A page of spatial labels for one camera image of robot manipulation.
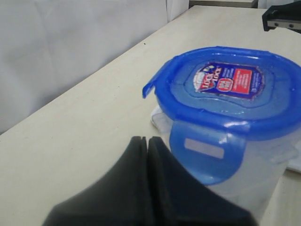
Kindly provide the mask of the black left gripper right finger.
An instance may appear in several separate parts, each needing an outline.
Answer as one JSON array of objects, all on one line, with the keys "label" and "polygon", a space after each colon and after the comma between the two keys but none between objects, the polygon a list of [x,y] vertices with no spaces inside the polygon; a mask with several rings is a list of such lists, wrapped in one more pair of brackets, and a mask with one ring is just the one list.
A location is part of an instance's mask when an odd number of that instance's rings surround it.
[{"label": "black left gripper right finger", "polygon": [[198,182],[159,137],[149,140],[147,172],[158,226],[233,226],[233,206]]}]

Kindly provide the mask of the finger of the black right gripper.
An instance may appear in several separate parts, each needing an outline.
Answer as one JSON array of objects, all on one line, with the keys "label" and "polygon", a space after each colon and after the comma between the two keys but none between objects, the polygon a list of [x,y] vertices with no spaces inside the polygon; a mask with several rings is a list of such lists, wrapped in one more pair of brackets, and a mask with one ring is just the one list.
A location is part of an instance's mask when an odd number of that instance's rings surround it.
[{"label": "finger of the black right gripper", "polygon": [[301,2],[269,7],[262,15],[263,30],[268,32],[276,28],[301,32]]}]

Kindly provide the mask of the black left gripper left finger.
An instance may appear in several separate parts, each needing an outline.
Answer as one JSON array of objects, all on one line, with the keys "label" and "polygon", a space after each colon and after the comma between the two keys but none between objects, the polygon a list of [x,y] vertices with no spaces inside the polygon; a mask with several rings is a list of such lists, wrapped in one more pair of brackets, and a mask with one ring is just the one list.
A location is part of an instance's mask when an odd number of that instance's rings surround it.
[{"label": "black left gripper left finger", "polygon": [[149,226],[151,195],[147,144],[132,137],[122,156],[96,183],[56,205],[46,226]]}]

